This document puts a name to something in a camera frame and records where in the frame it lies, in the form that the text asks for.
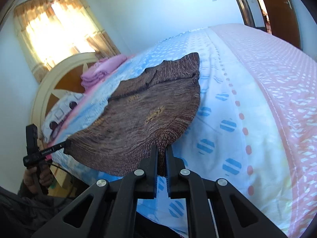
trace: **person's hand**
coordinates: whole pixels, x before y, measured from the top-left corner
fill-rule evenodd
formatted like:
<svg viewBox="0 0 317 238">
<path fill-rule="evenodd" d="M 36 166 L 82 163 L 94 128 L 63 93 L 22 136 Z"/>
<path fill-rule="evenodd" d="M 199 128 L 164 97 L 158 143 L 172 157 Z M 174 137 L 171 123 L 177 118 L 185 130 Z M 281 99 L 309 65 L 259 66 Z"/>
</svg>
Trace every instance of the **person's hand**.
<svg viewBox="0 0 317 238">
<path fill-rule="evenodd" d="M 39 183 L 42 184 L 45 187 L 49 187 L 53 182 L 53 176 L 51 174 L 51 170 L 48 167 L 48 165 L 43 166 L 43 170 L 40 174 Z M 23 182 L 27 186 L 27 188 L 32 192 L 33 194 L 37 194 L 37 188 L 34 184 L 34 180 L 32 178 L 32 174 L 36 173 L 37 168 L 32 167 L 30 169 L 26 169 L 24 171 L 23 175 Z"/>
</svg>

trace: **knitted fabric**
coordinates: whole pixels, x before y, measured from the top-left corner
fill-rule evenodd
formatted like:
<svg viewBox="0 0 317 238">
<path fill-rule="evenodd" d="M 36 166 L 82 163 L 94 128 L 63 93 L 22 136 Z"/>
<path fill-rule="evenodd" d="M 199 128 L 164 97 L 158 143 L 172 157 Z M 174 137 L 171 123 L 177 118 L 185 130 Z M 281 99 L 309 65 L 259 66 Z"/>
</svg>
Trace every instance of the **knitted fabric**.
<svg viewBox="0 0 317 238">
<path fill-rule="evenodd" d="M 158 146 L 158 173 L 165 174 L 165 147 L 194 119 L 200 103 L 199 55 L 163 61 L 120 82 L 101 116 L 69 137 L 64 150 L 78 162 L 115 176 L 137 169 Z"/>
</svg>

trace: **bed sheet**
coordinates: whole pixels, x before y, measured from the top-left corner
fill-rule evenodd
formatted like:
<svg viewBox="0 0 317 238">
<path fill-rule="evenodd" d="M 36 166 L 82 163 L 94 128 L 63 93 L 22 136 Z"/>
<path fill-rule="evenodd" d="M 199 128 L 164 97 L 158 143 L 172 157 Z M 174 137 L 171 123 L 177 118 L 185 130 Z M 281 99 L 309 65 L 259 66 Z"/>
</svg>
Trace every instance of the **bed sheet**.
<svg viewBox="0 0 317 238">
<path fill-rule="evenodd" d="M 317 185 L 313 180 L 317 163 L 310 160 L 316 156 L 311 143 L 317 138 L 313 118 L 317 106 L 308 105 L 314 96 L 316 63 L 290 44 L 262 31 L 240 24 L 220 25 L 188 31 L 157 43 L 126 61 L 111 78 L 100 83 L 67 119 L 54 143 L 92 124 L 120 81 L 135 78 L 163 60 L 176 60 L 191 52 L 198 52 L 200 57 L 201 103 L 190 127 L 172 144 L 174 155 L 202 178 L 227 179 L 285 234 L 299 237 L 314 217 L 317 203 Z M 286 60 L 292 56 L 297 64 Z M 309 87 L 304 85 L 299 91 L 308 90 L 309 94 L 303 91 L 305 96 L 293 100 L 296 86 L 281 84 L 292 75 L 305 77 L 303 67 L 309 69 L 307 76 L 313 75 L 313 79 Z M 288 108 L 289 100 L 298 107 Z M 287 115 L 281 115 L 280 109 Z M 295 109 L 307 115 L 309 133 L 294 119 Z M 289 139 L 283 134 L 285 127 Z M 120 178 L 88 168 L 62 150 L 52 158 L 87 184 L 101 178 Z M 138 200 L 137 211 L 187 237 L 184 199 L 167 197 L 164 177 L 158 177 L 157 189 L 156 199 Z"/>
</svg>

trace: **pillow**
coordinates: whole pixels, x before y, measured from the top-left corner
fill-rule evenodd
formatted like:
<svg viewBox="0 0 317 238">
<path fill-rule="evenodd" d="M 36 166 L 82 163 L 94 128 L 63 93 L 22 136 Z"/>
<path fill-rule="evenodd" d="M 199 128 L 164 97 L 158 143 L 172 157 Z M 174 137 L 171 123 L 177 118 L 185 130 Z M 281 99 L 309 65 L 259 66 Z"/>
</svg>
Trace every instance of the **pillow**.
<svg viewBox="0 0 317 238">
<path fill-rule="evenodd" d="M 69 91 L 52 107 L 41 126 L 46 143 L 50 141 L 52 132 L 62 124 L 67 115 L 77 106 L 83 97 L 84 94 Z"/>
</svg>

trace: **black cable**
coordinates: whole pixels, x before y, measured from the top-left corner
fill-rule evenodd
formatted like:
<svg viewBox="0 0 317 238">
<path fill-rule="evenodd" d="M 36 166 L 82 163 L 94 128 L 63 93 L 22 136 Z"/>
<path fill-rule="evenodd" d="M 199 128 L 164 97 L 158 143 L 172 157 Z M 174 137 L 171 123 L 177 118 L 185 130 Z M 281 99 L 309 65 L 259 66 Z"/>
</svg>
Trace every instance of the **black cable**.
<svg viewBox="0 0 317 238">
<path fill-rule="evenodd" d="M 52 164 L 52 163 L 48 163 L 48 162 L 44 162 L 43 164 L 55 166 L 56 168 L 59 168 L 59 169 L 65 171 L 67 174 L 69 174 L 69 175 L 72 177 L 72 183 L 73 183 L 73 184 L 72 184 L 72 187 L 70 188 L 70 191 L 68 192 L 67 196 L 66 196 L 59 204 L 57 204 L 56 206 L 35 206 L 35 205 L 30 205 L 30 204 L 28 204 L 28 203 L 25 203 L 25 202 L 23 202 L 23 201 L 21 201 L 21 200 L 17 200 L 17 199 L 15 199 L 15 198 L 11 198 L 9 195 L 7 195 L 7 194 L 5 194 L 5 193 L 3 193 L 3 192 L 1 192 L 1 191 L 0 191 L 0 194 L 3 195 L 3 196 L 5 196 L 5 197 L 7 197 L 7 198 L 9 198 L 10 200 L 13 200 L 13 201 L 15 201 L 15 202 L 17 202 L 17 203 L 20 203 L 20 204 L 22 204 L 22 205 L 25 205 L 25 206 L 28 206 L 28 207 L 32 207 L 32 208 L 43 209 L 43 210 L 47 210 L 47 209 L 53 210 L 53 209 L 55 209 L 55 208 L 60 207 L 61 205 L 63 205 L 63 204 L 66 202 L 66 200 L 69 198 L 70 194 L 71 194 L 72 191 L 73 191 L 73 188 L 74 188 L 74 176 L 73 176 L 69 171 L 67 171 L 67 170 L 65 170 L 65 169 L 63 169 L 63 168 L 61 168 L 61 167 L 58 166 L 58 165 L 55 165 L 55 164 Z"/>
</svg>

